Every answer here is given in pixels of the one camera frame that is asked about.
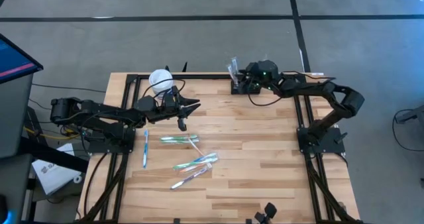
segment wooden table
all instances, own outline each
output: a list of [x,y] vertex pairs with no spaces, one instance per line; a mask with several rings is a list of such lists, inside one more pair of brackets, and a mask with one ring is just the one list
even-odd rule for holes
[[[112,73],[105,104],[121,106],[125,73]],[[129,156],[120,223],[245,223],[271,202],[277,207],[273,223],[314,223],[311,194],[305,161],[298,151],[295,130],[298,127],[293,99],[274,105],[256,107],[245,95],[231,95],[229,80],[186,80],[181,94],[200,99],[201,106],[186,120],[187,132],[178,129],[176,119],[148,124],[149,153],[147,169],[142,167],[144,129],[138,129],[134,151]],[[149,86],[143,80],[140,95]],[[277,97],[263,89],[252,96],[257,103],[269,103]],[[311,97],[314,117],[325,116],[331,108],[320,97]],[[162,144],[165,135],[197,134],[198,147],[205,154],[217,152],[220,161],[208,172],[180,188],[170,187],[184,176],[172,166],[189,162],[199,154],[185,144]],[[101,155],[89,162],[87,177]],[[334,154],[323,157],[330,190],[343,202],[348,213],[359,218],[346,164]],[[91,186],[88,207],[99,198],[105,187],[110,155],[99,166]],[[88,181],[85,181],[83,194]],[[326,218],[319,191],[321,212]],[[83,213],[84,197],[79,212]],[[108,218],[112,216],[112,194]]]

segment computer screen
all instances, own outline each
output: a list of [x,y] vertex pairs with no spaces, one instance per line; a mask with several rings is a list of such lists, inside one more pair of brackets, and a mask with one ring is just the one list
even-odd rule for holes
[[0,37],[0,84],[41,69],[42,66],[28,54],[10,40]]

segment yellow cable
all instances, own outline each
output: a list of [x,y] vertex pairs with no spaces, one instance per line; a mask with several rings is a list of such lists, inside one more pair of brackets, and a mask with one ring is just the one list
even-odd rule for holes
[[[33,131],[33,130],[31,130],[31,129],[28,129],[28,128],[26,128],[26,127],[24,127],[24,130],[26,130],[26,131],[30,132],[31,134],[35,134],[35,131]],[[73,135],[73,136],[71,136],[71,137],[54,137],[54,136],[51,136],[51,135],[40,134],[40,136],[42,136],[42,137],[46,137],[46,138],[50,138],[50,139],[68,140],[68,139],[76,138],[76,137],[78,137],[79,135]]]

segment concrete floor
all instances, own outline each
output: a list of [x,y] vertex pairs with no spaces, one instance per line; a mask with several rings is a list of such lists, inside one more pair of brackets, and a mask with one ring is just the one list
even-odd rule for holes
[[[297,0],[300,15],[424,14],[424,0]],[[0,17],[104,17],[292,13],[290,0],[6,0]],[[357,117],[341,121],[349,173],[361,218],[369,223],[424,223],[422,153],[401,149],[391,122],[400,109],[424,104],[423,20],[302,21],[312,72],[336,76],[361,92]],[[105,89],[110,72],[225,71],[267,56],[281,70],[302,71],[292,20],[99,23],[0,23],[0,32],[26,50],[44,71],[34,82]],[[33,87],[31,98],[103,101],[88,91]],[[39,119],[48,112],[34,107]],[[55,129],[43,125],[45,129]],[[401,142],[424,149],[415,121],[396,127]],[[37,221],[71,221],[78,198],[40,203]]]

